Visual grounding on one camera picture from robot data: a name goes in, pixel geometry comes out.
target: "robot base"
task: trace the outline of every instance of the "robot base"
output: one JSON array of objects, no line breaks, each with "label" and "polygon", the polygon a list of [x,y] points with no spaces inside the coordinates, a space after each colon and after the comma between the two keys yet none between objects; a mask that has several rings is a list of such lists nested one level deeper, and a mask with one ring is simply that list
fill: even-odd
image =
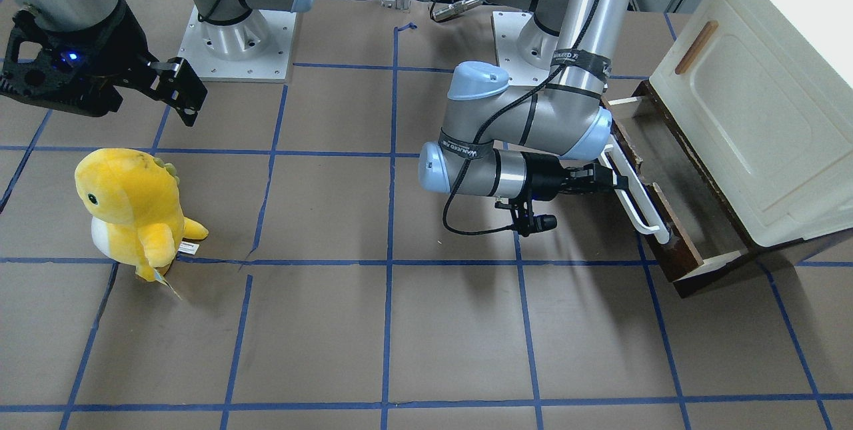
[{"label": "robot base", "polygon": [[293,56],[296,14],[290,11],[260,10],[269,24],[271,41],[258,56],[246,60],[226,60],[216,56],[205,42],[204,30],[193,7],[179,56],[189,60],[204,81],[259,81],[286,83]]},{"label": "robot base", "polygon": [[[529,11],[524,13],[493,11],[491,14],[497,65],[509,72],[509,84],[512,86],[534,87],[548,77],[548,68],[531,65],[526,55],[521,53],[521,48],[524,48],[524,51],[532,51],[534,47],[532,41],[518,41],[522,35],[521,29],[524,29],[531,17],[532,14]],[[548,55],[554,53],[554,49],[545,51]]]}]

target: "yellow plush toy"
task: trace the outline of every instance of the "yellow plush toy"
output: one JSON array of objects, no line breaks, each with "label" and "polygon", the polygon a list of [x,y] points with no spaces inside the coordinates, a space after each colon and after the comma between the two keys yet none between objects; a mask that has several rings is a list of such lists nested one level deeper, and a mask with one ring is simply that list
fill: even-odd
[{"label": "yellow plush toy", "polygon": [[181,239],[204,239],[205,229],[183,217],[175,167],[150,154],[101,148],[74,171],[77,195],[92,214],[92,239],[104,255],[137,267],[146,281],[163,278]]}]

